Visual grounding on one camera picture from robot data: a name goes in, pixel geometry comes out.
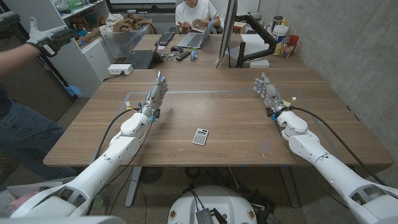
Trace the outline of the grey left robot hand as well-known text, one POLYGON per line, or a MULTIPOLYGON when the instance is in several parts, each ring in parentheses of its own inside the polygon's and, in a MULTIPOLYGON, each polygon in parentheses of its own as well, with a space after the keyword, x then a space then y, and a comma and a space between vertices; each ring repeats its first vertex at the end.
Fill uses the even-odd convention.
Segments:
POLYGON ((141 113, 150 118, 162 105, 162 100, 164 99, 167 90, 167 79, 162 76, 161 71, 158 71, 155 84, 148 91, 144 104, 141 106, 141 113))

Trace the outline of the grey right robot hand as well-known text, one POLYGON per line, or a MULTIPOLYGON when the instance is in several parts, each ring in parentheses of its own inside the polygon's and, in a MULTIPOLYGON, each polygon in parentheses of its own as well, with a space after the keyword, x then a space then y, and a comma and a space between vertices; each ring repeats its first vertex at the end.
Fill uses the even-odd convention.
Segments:
POLYGON ((262 72, 262 78, 256 78, 254 91, 262 98, 266 106, 267 116, 278 118, 283 112, 288 110, 279 91, 271 83, 267 75, 262 72))

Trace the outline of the white and black gloved hand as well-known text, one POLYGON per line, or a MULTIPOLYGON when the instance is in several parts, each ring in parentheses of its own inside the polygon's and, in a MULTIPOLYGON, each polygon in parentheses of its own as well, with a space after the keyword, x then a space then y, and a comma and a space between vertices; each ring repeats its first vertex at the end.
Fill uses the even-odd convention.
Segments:
POLYGON ((29 18, 30 32, 27 44, 35 47, 47 57, 57 55, 60 48, 69 44, 75 33, 67 26, 59 26, 49 30, 40 31, 35 17, 29 18))

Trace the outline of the dark gloved hand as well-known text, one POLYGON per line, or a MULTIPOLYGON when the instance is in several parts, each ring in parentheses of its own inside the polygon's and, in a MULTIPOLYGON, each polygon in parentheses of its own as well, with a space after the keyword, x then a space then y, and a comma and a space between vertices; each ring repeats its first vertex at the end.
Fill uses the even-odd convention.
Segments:
POLYGON ((1 14, 1 39, 10 38, 14 31, 13 28, 21 21, 20 15, 8 11, 1 14))

